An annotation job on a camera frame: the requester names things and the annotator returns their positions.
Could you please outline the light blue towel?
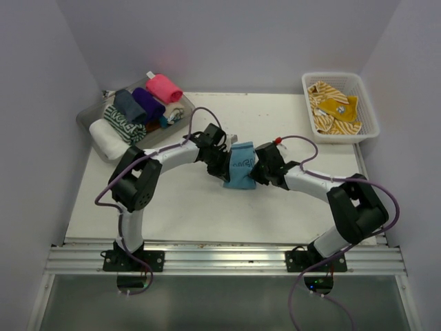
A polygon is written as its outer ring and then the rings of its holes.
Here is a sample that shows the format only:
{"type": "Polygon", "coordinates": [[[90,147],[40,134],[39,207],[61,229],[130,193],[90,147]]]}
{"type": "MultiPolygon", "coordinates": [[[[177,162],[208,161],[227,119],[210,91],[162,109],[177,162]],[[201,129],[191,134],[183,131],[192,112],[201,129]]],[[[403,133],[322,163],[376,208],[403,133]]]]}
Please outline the light blue towel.
{"type": "Polygon", "coordinates": [[[229,181],[224,188],[236,190],[254,190],[256,182],[249,176],[255,165],[255,151],[252,141],[235,143],[231,147],[229,161],[229,181]]]}

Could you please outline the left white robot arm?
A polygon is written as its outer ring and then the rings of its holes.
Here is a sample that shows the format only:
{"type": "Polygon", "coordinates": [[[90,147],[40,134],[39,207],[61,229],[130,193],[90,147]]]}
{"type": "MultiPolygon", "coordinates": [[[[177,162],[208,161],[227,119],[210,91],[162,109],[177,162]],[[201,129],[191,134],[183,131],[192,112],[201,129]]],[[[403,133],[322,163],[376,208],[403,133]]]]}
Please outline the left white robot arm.
{"type": "Polygon", "coordinates": [[[209,124],[202,132],[191,133],[180,141],[152,150],[129,148],[109,180],[112,199],[119,210],[118,234],[114,250],[121,251],[119,263],[133,271],[141,267],[143,253],[143,211],[152,200],[159,177],[195,162],[203,162],[207,173],[228,182],[231,152],[227,134],[209,124]]]}

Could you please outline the pink towel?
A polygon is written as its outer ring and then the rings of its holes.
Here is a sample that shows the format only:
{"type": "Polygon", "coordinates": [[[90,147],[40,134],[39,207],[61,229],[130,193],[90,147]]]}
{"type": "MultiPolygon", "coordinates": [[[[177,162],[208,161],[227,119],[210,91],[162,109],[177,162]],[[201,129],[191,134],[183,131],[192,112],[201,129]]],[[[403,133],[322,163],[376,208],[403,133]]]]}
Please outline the pink towel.
{"type": "Polygon", "coordinates": [[[181,100],[183,91],[164,74],[146,73],[145,88],[163,103],[176,103],[181,100]]]}

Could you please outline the grey plastic bin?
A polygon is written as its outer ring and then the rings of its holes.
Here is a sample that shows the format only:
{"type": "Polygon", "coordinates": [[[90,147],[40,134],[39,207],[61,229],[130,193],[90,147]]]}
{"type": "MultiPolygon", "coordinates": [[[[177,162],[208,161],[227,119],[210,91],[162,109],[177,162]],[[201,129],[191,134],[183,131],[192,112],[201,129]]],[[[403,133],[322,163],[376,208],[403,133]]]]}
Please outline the grey plastic bin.
{"type": "Polygon", "coordinates": [[[180,129],[189,125],[191,113],[195,106],[186,97],[181,98],[183,105],[183,118],[176,123],[166,127],[158,128],[148,133],[145,128],[134,126],[134,138],[128,142],[111,126],[111,123],[104,118],[104,113],[113,106],[114,92],[107,91],[106,98],[97,104],[78,113],[76,122],[83,133],[90,138],[95,152],[106,163],[117,163],[125,151],[132,145],[141,149],[147,149],[172,136],[180,129]]]}

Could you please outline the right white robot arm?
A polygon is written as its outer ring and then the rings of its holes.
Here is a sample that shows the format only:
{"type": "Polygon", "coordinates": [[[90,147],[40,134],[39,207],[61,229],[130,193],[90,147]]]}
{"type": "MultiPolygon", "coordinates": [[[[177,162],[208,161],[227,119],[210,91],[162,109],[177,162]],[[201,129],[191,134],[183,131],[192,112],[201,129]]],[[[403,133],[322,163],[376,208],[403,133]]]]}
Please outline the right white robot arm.
{"type": "Polygon", "coordinates": [[[307,174],[299,162],[285,162],[274,142],[257,147],[256,155],[258,161],[250,173],[256,182],[308,194],[330,207],[334,226],[305,251],[295,253],[294,261],[313,270],[324,270],[331,263],[331,256],[359,244],[389,220],[380,198],[361,174],[337,179],[307,174]]]}

